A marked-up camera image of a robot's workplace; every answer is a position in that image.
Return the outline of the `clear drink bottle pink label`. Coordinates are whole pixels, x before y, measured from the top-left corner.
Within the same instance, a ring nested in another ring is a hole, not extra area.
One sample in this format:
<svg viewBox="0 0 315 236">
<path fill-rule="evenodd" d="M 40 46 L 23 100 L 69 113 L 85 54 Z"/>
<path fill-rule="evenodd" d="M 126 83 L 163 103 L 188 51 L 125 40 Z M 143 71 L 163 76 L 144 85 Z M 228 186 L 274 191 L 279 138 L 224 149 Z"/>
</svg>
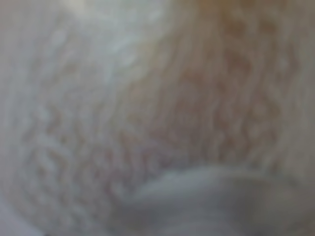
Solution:
<svg viewBox="0 0 315 236">
<path fill-rule="evenodd" d="M 314 1 L 1 1 L 13 215 L 50 236 L 106 236 L 128 191 L 216 164 L 314 186 Z"/>
</svg>

